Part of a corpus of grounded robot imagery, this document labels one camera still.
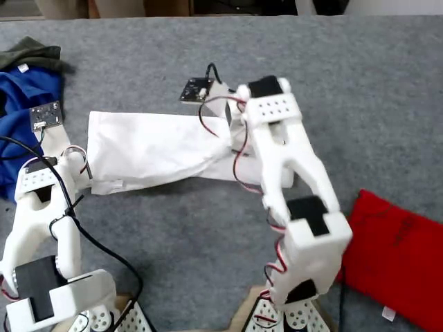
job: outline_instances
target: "black wire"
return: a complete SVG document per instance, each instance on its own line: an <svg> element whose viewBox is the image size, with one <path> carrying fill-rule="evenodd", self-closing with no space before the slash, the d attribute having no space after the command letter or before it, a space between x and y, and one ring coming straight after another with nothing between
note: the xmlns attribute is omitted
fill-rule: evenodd
<svg viewBox="0 0 443 332"><path fill-rule="evenodd" d="M214 76L215 76L215 79L217 80L217 82L219 82L220 84L222 84L223 82L222 82L222 80L220 79L220 76L219 76L219 71L217 70L217 67L215 66L215 63L214 62L211 62L209 65L208 65L208 68L206 69L206 75L205 75L205 78L206 79L209 79L209 74L210 74L210 70L214 70Z"/></svg>
<svg viewBox="0 0 443 332"><path fill-rule="evenodd" d="M42 146L43 139L44 139L44 128L42 128L42 134L40 136L40 141L33 147L34 151ZM20 158L23 158L24 156L27 156L27 155L29 155L29 151L25 151L22 154L12 156L12 157L0 157L0 161L20 159Z"/></svg>
<svg viewBox="0 0 443 332"><path fill-rule="evenodd" d="M78 221L77 218L75 218L74 216L71 216L71 218L74 220L75 225L77 226L78 230L80 231L80 233L82 233L82 235L89 241L91 242L95 247L99 248L101 251L107 253L109 256L117 259L121 264L123 264L124 266L126 266L133 274L134 276L137 278L138 281L138 290L136 295L130 299L130 303L129 305L126 307L126 309L123 311L123 313L120 315L120 317L117 320L117 323L115 323L111 328L109 328L109 330L107 332L114 332L117 327L120 326L120 324L123 322L123 320L126 318L127 314L129 313L129 311L131 309L133 309L135 302L137 302L138 298L140 297L140 294L143 291L143 278L138 274L137 270L135 269L135 267L133 267L126 259L124 259L123 257L121 257L119 254L116 254L114 251L112 251L111 249L108 249L107 247L105 247L104 245L102 245L99 241L97 241L92 235L90 235L81 225L80 222Z"/></svg>
<svg viewBox="0 0 443 332"><path fill-rule="evenodd" d="M84 330L86 330L86 328L88 327L88 325L89 325L89 317L88 316L86 316L85 314L83 314L83 313L79 313L78 314L79 316L83 316L83 317L85 317L86 318L86 325L84 326L84 328L83 329L81 329L79 332L83 332Z"/></svg>
<svg viewBox="0 0 443 332"><path fill-rule="evenodd" d="M346 269L341 266L341 287L340 287L340 301L338 303L338 332L345 330L345 293L346 293Z"/></svg>
<svg viewBox="0 0 443 332"><path fill-rule="evenodd" d="M5 318L3 319L3 330L5 332L9 332L9 329L8 329L8 312L7 311L5 312Z"/></svg>
<svg viewBox="0 0 443 332"><path fill-rule="evenodd" d="M69 197L68 190L66 189L66 186L64 185L62 177L55 170L54 166L52 166L45 159L45 157L43 157L41 154L39 154L38 152L34 151L31 147L29 147L28 145L24 144L23 142L20 142L19 140L16 140L14 138L7 137L7 136L0 136L0 140L4 140L4 141L9 142L9 143L14 143L16 145L19 145L20 147L23 147L25 150L29 151L30 154L33 154L34 156L36 156L47 168L50 169L51 172L54 174L55 178L58 180L58 183L60 184L60 187L62 188L64 199L66 200L66 203L68 205L67 212L69 212L72 215L75 215L74 207L72 205L71 198Z"/></svg>
<svg viewBox="0 0 443 332"><path fill-rule="evenodd" d="M30 148L28 145L26 145L23 142L20 142L18 140L15 140L14 138L7 137L7 136L0 136L0 140L4 140L4 141L10 142L10 143L14 143L16 145L19 145L20 147L23 147L25 150L29 151L34 156L38 157L38 159L41 160L43 162L43 164L45 164L45 166L47 166L47 168L49 168L53 172L54 176L56 177L56 179L58 180L58 182L60 184L60 187L62 188L64 198L66 199L66 203L68 205L68 208L65 211L65 215L68 215L68 216L70 216L73 219L74 224L75 224L75 226L77 226L77 229L79 230L79 232L89 242L91 242L95 247L99 248L101 251L107 253L109 256L113 257L114 259L117 259L120 263L122 263L124 266L126 266L134 274L134 276L137 278L137 280L138 280L138 290L137 290L136 295L132 299L130 299L130 303L127 305L127 307L123 311L122 315L120 315L120 317L118 318L117 323L115 323L113 326L111 326L109 328L109 330L107 331L107 332L114 332L120 326L122 321L126 318L126 316L129 313L129 311L131 309L133 309L133 307L135 305L135 302L140 297L140 294L143 291L143 279L142 279L142 277L138 274L137 270L126 259L124 259L120 255L116 254L114 251L108 249L104 245L102 245L99 241L97 241L94 237L92 237L92 235L90 235L80 225L80 222L75 217L75 212L74 212L74 207L75 206L71 202L71 198L69 197L68 191L66 189L66 185L64 184L64 181L63 181L62 177L58 174L57 170L45 159L45 157L41 156L38 152L32 150L32 148Z"/></svg>

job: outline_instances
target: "dark green cloth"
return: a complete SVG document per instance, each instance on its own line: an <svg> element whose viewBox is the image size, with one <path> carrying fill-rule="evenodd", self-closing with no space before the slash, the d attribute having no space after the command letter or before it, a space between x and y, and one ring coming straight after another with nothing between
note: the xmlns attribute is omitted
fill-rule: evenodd
<svg viewBox="0 0 443 332"><path fill-rule="evenodd" d="M61 73L63 62L60 60L60 52L59 46L45 46L31 37L24 37L10 50L0 52L0 71L27 64Z"/></svg>

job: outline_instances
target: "wooden base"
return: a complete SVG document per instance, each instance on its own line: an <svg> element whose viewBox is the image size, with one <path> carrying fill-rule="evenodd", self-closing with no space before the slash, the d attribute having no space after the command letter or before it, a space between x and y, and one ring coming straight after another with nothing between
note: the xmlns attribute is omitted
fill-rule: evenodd
<svg viewBox="0 0 443 332"><path fill-rule="evenodd" d="M251 288L251 291L249 292L248 297L244 300L232 320L230 321L229 329L221 331L221 332L240 332L243 329L243 326L246 324L246 321L249 317L249 314L251 313L255 301L260 294L261 291L263 291L263 286L254 286ZM313 301L314 306L316 307L317 311L321 314L321 317L329 327L331 332L337 332L338 327L332 320L332 318L321 308L321 305L318 303L318 301ZM191 331L175 331L175 332L213 332L210 330L191 330Z"/></svg>
<svg viewBox="0 0 443 332"><path fill-rule="evenodd" d="M254 286L251 288L248 297L244 300L244 302L242 303L242 305L240 306L240 308L238 309L238 311L230 321L229 329L220 332L240 332L243 329L243 326L246 324L246 321L249 317L249 313L252 311L254 303L260 292L263 290L263 288L264 288L263 286ZM119 295L117 297L116 307L119 310L122 310L125 307L128 299L129 299L128 296ZM331 317L321 308L321 305L318 303L318 301L314 301L313 303L317 311L321 314L323 320L326 322L330 331L337 332L338 331L337 325L334 323ZM52 330L52 332L67 332L71 327L72 322L73 318L66 322L60 323ZM212 331L191 330L191 331L179 331L179 332L212 332Z"/></svg>

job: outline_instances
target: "cable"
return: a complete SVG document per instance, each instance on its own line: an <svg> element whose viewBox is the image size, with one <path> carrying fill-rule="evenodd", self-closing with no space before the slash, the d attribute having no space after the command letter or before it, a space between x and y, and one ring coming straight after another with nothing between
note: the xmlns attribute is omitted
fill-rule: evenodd
<svg viewBox="0 0 443 332"><path fill-rule="evenodd" d="M268 268L272 269L272 270L276 270L279 273L285 273L288 271L288 267L286 265L286 263L284 262L283 259L283 255L282 255L282 251L280 249L280 242L284 239L284 235L281 235L280 237L278 237L277 241L275 241L275 253L277 254L277 258L278 261L280 262L282 267L279 267L278 265L276 265L275 263L267 263L264 266L264 275L266 276L266 279L268 280L269 284L271 285L271 287L274 286L274 282L271 279L271 276L268 273Z"/></svg>
<svg viewBox="0 0 443 332"><path fill-rule="evenodd" d="M208 68L206 68L206 74L205 74L205 78L207 79L207 80L209 80L209 74L210 74L210 70L214 70L214 76L215 76L215 79L217 80L217 82L219 83L219 84L223 84L223 82L222 82L222 80L220 79L220 76L219 76L219 71L217 70L217 67L215 66L215 63L214 62L211 62L209 65L208 65Z"/></svg>
<svg viewBox="0 0 443 332"><path fill-rule="evenodd" d="M83 149L82 147L78 146L78 145L69 145L63 152L62 152L62 156L64 156L64 154L70 150L70 149L76 149L79 150L82 155L83 155L83 160L84 160L84 165L82 167L82 169L80 170L80 174L83 173L85 171L85 169L88 167L88 153L85 151L85 149Z"/></svg>
<svg viewBox="0 0 443 332"><path fill-rule="evenodd" d="M240 148L240 151L237 152L237 155L234 158L234 163L233 163L233 175L235 180L247 191L252 192L254 194L259 194L259 195L263 195L263 191L260 189L256 189L251 187L251 185L249 185L248 183L240 180L237 176L237 164L238 164L238 160L240 159L240 157L243 155L243 151L246 148L246 145L248 144L248 124L245 122L244 123L244 142L242 147Z"/></svg>
<svg viewBox="0 0 443 332"><path fill-rule="evenodd" d="M80 225L80 222L75 217L75 212L74 212L74 207L75 206L72 204L71 198L69 197L68 191L66 189L66 185L64 184L64 181L63 181L62 177L58 174L58 172L54 168L54 166L52 166L43 156L38 154L36 151L32 150L31 147L29 147L28 145L26 145L26 144L24 144L24 143L22 143L22 142L20 142L18 140L15 140L14 138L7 137L7 136L0 136L0 140L4 140L6 142L11 142L11 143L14 143L16 145L19 145L20 147L23 147L25 150L29 151L34 156L38 157L38 159L41 160L43 162L43 164L45 164L45 166L47 166L47 168L49 168L53 172L54 176L56 177L56 179L58 180L58 182L60 184L60 187L62 188L63 195L64 195L64 198L66 200L66 204L68 205L68 208L65 211L65 215L68 215L68 216L70 216L73 219L74 224L75 224L75 226L77 226L77 229L79 230L79 232L88 241L90 241L95 247L101 249L101 251L107 253L109 256L113 257L114 259L117 259L120 263L122 263L124 266L126 266L134 274L134 276L137 278L137 280L138 280L138 290L137 290L136 295L129 300L129 304L126 306L126 309L120 315L120 317L118 318L117 322L112 327L110 327L109 330L107 331L107 332L114 332L120 326L122 321L126 318L127 314L133 309L136 301L140 297L140 294L143 291L143 279L142 279L142 277L138 274L137 270L126 259L124 259L120 255L116 254L114 251L108 249L104 245L102 245L99 241L97 241L94 237L92 237Z"/></svg>
<svg viewBox="0 0 443 332"><path fill-rule="evenodd" d="M88 327L88 325L89 325L89 317L88 316L86 316L85 314L83 314L83 313L79 313L78 314L78 316L83 316L83 317L85 317L86 318L86 325L84 326L84 328L83 329L81 329L80 331L78 331L78 332L83 332L84 330L86 330L86 328Z"/></svg>
<svg viewBox="0 0 443 332"><path fill-rule="evenodd" d="M42 128L42 133L40 134L40 141L33 147L34 151L42 146L43 139L44 139L44 128ZM25 151L24 153L16 155L16 156L0 157L0 161L8 161L8 160L20 159L20 158L23 158L24 156L27 156L27 155L29 155L29 151Z"/></svg>
<svg viewBox="0 0 443 332"><path fill-rule="evenodd" d="M271 318L268 318L268 317L262 316L262 315L254 315L254 318L257 318L259 320L264 320L264 321L269 322L269 323L276 323L277 322L276 320L273 320Z"/></svg>
<svg viewBox="0 0 443 332"><path fill-rule="evenodd" d="M340 300L338 303L338 332L344 332L345 330L345 293L346 293L346 269L341 265L341 287L340 287Z"/></svg>
<svg viewBox="0 0 443 332"><path fill-rule="evenodd" d="M282 315L279 315L279 316L280 316L279 320L273 320L273 319L268 318L268 317L263 316L263 315L254 315L254 318L257 319L256 321L254 321L254 323L255 323L255 325L258 325L259 327L261 327L262 329L272 329L272 328L276 327L277 325L279 325L281 323ZM274 324L265 326L265 325L261 325L258 322L258 320L264 320L264 321L266 321L268 323L274 323Z"/></svg>
<svg viewBox="0 0 443 332"><path fill-rule="evenodd" d="M266 216L266 222L268 223L269 226L271 226L272 230L275 230L277 233L284 234L286 227L273 224L270 220L270 216L271 216L271 208L268 209L268 214Z"/></svg>
<svg viewBox="0 0 443 332"><path fill-rule="evenodd" d="M211 133L211 134L214 135L215 137L219 137L219 136L218 136L214 131L212 131L208 126L206 126L206 124L205 124L204 121L203 121L203 117L202 117L201 113L202 113L202 111L203 111L203 106L204 106L204 105L208 104L209 102L214 102L215 100L220 100L220 99L234 100L234 101L236 101L236 102L239 102L240 104L241 104L241 103L242 103L242 104L245 103L245 101L243 101L243 100L241 100L241 99L239 99L239 98L233 97L233 96L231 96L231 95L219 95L219 96L217 96L217 97L213 97L213 98L206 99L206 100L204 100L204 101L200 104L199 110L198 110L198 112L197 112L197 115L199 116L200 123L201 123L201 125L203 126L203 128L206 129L207 132Z"/></svg>
<svg viewBox="0 0 443 332"><path fill-rule="evenodd" d="M127 314L133 309L135 303L137 302L138 298L140 297L140 294L143 291L143 278L138 274L138 271L133 267L126 259L121 257L119 254L116 254L114 251L108 249L104 245L102 245L99 241L97 241L92 235L90 235L81 225L77 218L74 216L71 216L71 218L74 220L75 225L77 226L78 230L82 235L91 242L95 247L101 249L101 251L107 253L109 256L113 257L114 259L117 259L121 264L126 266L128 270L130 270L134 276L137 278L138 281L138 290L137 293L133 298L130 299L130 303L127 305L126 309L123 311L123 313L120 315L120 317L117 320L117 323L115 323L112 327L109 328L107 332L114 332L120 324L123 322L123 320L126 318Z"/></svg>
<svg viewBox="0 0 443 332"><path fill-rule="evenodd" d="M7 290L3 287L4 280L5 280L5 277L3 275L0 275L0 290L1 290L1 294L3 294L3 296L6 297L11 302L18 301L20 299L20 297L15 297L15 296L10 295L7 292Z"/></svg>
<svg viewBox="0 0 443 332"><path fill-rule="evenodd" d="M9 329L8 329L8 312L7 311L5 312L5 318L3 319L3 330L5 332L9 332Z"/></svg>
<svg viewBox="0 0 443 332"><path fill-rule="evenodd" d="M24 144L23 142L20 142L19 140L16 140L14 138L11 137L7 137L7 136L0 136L0 140L4 140L6 142L9 143L14 143L16 145L19 145L20 147L23 147L25 150L29 151L30 154L33 154L34 156L36 156L47 168L49 168L55 178L57 179L58 183L60 184L60 187L62 188L62 192L63 192L63 196L64 199L66 200L66 204L68 205L68 211L71 214L75 214L74 210L73 210L73 205L72 205L72 201L71 198L69 197L69 193L68 190L66 189L66 186L64 185L63 179L62 177L58 174L58 172L55 170L54 166L52 166L46 159L45 157L43 157L42 155L40 155L38 152L34 151L31 147L29 147L28 145Z"/></svg>

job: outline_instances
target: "label tag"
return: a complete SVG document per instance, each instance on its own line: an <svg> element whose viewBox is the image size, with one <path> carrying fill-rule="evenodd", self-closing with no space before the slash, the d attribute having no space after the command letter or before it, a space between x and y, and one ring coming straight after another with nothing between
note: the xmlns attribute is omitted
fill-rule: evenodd
<svg viewBox="0 0 443 332"><path fill-rule="evenodd" d="M18 69L20 71L20 73L25 73L29 70L29 67L27 64L21 64L20 66L18 66Z"/></svg>
<svg viewBox="0 0 443 332"><path fill-rule="evenodd" d="M388 308L387 306L385 306L383 308L383 312L381 313L381 316L383 318L386 318L390 322L394 322L395 314L396 314L395 311L393 311L391 308Z"/></svg>

